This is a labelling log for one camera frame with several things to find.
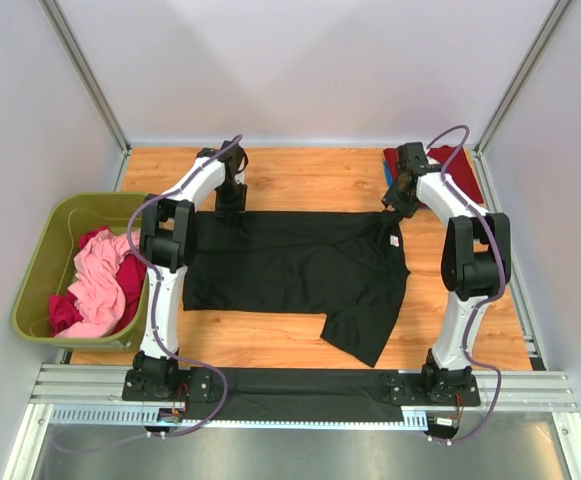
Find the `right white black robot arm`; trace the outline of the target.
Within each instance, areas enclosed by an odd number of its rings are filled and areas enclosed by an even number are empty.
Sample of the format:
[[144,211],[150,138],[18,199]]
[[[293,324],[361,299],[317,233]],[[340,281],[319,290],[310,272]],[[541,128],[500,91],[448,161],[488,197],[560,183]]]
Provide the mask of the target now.
[[511,277],[510,220],[473,201],[420,142],[397,147],[396,173],[383,204],[406,217],[426,206],[446,228],[440,272],[448,299],[441,333],[420,372],[390,376],[392,400],[402,406],[477,406],[473,349],[489,305]]

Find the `black t shirt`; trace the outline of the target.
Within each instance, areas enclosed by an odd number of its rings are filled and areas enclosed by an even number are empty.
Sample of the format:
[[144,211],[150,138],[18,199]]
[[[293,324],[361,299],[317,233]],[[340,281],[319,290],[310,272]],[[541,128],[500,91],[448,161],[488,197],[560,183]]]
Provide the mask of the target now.
[[250,211],[197,216],[198,249],[185,275],[187,310],[325,315],[321,337],[377,364],[397,322],[408,276],[394,211]]

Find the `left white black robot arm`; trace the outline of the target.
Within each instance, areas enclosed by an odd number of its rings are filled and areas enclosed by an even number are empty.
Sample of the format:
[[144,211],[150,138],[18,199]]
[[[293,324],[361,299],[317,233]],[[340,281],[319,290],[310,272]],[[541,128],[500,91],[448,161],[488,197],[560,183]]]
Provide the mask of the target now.
[[150,194],[131,215],[127,232],[141,221],[132,254],[146,266],[148,311],[143,339],[124,381],[122,398],[168,401],[181,384],[178,315],[184,279],[198,245],[197,209],[212,193],[224,211],[245,208],[248,157],[235,136],[219,149],[200,150],[190,170],[159,195]]

